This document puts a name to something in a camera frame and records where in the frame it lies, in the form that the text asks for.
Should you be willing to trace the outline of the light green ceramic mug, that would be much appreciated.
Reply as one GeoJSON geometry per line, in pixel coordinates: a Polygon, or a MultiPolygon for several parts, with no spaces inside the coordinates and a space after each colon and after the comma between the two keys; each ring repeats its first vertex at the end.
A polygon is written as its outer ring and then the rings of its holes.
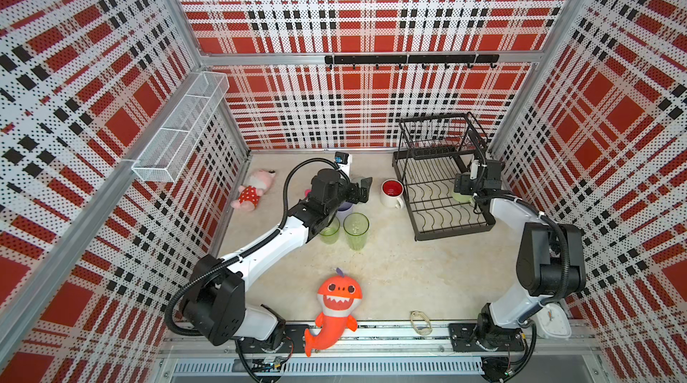
{"type": "Polygon", "coordinates": [[[452,198],[459,204],[474,203],[472,195],[463,195],[462,193],[452,193],[452,198]]]}

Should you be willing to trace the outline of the black wire dish rack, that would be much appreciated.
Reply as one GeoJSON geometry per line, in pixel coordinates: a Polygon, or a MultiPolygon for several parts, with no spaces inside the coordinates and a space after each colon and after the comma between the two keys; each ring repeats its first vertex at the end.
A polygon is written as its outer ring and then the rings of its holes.
{"type": "Polygon", "coordinates": [[[486,161],[487,134],[472,113],[403,118],[392,166],[418,242],[488,232],[486,204],[459,204],[454,181],[473,159],[486,161]]]}

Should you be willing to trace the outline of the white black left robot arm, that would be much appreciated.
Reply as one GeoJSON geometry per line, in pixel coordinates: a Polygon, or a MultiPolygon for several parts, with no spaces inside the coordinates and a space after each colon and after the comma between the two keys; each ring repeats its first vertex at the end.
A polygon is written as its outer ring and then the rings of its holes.
{"type": "Polygon", "coordinates": [[[286,321],[266,306],[247,304],[246,293],[274,264],[328,227],[343,203],[368,202],[372,183],[371,177],[353,183],[343,170],[320,170],[310,194],[286,210],[272,231],[234,254],[208,255],[196,264],[190,282],[166,309],[166,325],[212,345],[236,338],[280,343],[286,321]]]}

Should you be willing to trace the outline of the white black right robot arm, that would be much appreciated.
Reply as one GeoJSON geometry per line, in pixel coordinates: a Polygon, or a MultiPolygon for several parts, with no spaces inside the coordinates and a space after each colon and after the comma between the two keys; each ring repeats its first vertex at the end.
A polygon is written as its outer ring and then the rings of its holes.
{"type": "Polygon", "coordinates": [[[502,164],[473,159],[454,190],[486,204],[492,216],[506,223],[520,239],[515,259],[516,281],[486,308],[488,322],[498,329],[518,329],[549,304],[559,304],[586,288],[587,271],[581,229],[554,221],[544,211],[502,188],[502,164]]]}

